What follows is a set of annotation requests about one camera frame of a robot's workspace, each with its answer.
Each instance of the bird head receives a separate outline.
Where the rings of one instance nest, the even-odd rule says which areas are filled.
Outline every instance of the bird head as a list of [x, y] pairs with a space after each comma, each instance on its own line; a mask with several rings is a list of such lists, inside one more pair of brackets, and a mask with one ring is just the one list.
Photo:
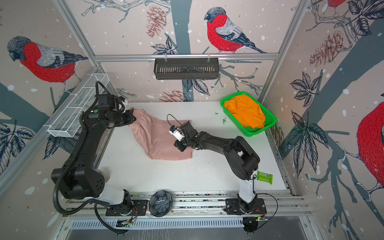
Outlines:
[[14, 37], [8, 42], [7, 48], [8, 48], [9, 56], [12, 58], [13, 61], [26, 60], [25, 54], [24, 54], [24, 47], [30, 42], [31, 40], [29, 38], [26, 38], [23, 36]]
[[224, 8], [214, 7], [208, 10], [207, 14], [204, 17], [204, 20], [208, 20], [209, 23], [212, 23], [214, 19], [219, 15], [226, 15]]

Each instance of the pine cone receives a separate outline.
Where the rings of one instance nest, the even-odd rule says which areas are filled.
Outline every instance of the pine cone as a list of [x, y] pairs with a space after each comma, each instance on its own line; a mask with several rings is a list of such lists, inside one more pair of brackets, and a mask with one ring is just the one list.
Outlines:
[[335, 31], [324, 39], [324, 43], [314, 51], [310, 57], [310, 65], [315, 64], [315, 67], [326, 62], [332, 62], [337, 54], [343, 48], [343, 34], [340, 31]]
[[164, 29], [166, 25], [166, 14], [158, 6], [150, 6], [147, 11], [147, 34], [153, 38], [153, 36], [160, 35], [161, 30]]
[[189, 98], [178, 90], [173, 90], [172, 92], [163, 93], [161, 98], [159, 98], [161, 102], [189, 102]]
[[273, 138], [275, 139], [276, 146], [280, 147], [284, 141], [283, 129], [281, 128], [281, 126], [279, 126], [279, 124], [276, 123], [271, 127], [271, 132]]

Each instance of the white wire basket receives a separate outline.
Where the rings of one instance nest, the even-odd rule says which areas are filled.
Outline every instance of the white wire basket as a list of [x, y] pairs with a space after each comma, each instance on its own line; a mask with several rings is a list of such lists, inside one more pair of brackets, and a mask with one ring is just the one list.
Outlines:
[[[78, 93], [71, 94], [74, 95], [73, 99], [48, 129], [51, 135], [54, 137], [73, 137], [76, 134], [80, 127], [79, 115], [81, 112], [85, 112], [95, 100], [96, 81], [100, 81], [106, 87], [109, 84], [107, 74], [92, 74]], [[99, 86], [99, 93], [103, 93], [103, 91], [104, 89]]]

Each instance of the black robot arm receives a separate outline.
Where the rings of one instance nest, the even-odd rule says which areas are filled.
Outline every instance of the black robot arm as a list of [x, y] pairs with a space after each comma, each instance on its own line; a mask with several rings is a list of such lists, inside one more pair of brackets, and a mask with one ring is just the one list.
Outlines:
[[136, 120], [132, 110], [124, 111], [122, 99], [108, 91], [106, 94], [99, 94], [98, 84], [100, 82], [96, 82], [95, 102], [81, 115], [83, 129], [74, 152], [62, 168], [54, 169], [51, 174], [56, 183], [65, 168], [70, 165], [59, 185], [59, 190], [66, 199], [99, 197], [105, 180], [103, 175], [94, 169], [93, 164], [100, 139], [107, 128], [124, 126]]
[[249, 146], [243, 137], [221, 138], [212, 136], [206, 132], [197, 132], [190, 122], [180, 126], [181, 134], [184, 136], [181, 141], [176, 140], [175, 146], [184, 151], [188, 146], [194, 149], [208, 149], [223, 154], [229, 163], [233, 173], [242, 180], [250, 180], [254, 171], [258, 169], [259, 156]]

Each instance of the orange cloth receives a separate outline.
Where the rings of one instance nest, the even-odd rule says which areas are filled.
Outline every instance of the orange cloth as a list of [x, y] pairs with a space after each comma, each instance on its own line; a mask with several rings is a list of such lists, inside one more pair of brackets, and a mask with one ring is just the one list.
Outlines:
[[265, 116], [260, 105], [247, 95], [238, 95], [226, 101], [224, 107], [232, 113], [243, 127], [264, 127]]

